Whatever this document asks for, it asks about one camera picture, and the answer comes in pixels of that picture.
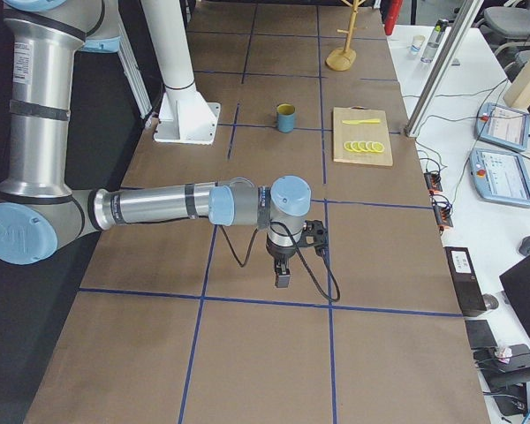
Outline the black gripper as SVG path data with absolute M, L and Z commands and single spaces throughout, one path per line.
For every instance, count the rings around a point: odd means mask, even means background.
M 266 248 L 267 252 L 274 260 L 274 270 L 276 274 L 275 287 L 287 288 L 291 280 L 289 261 L 296 253 L 296 247 L 294 245 L 280 246 L 274 243 L 270 238 L 267 238 Z

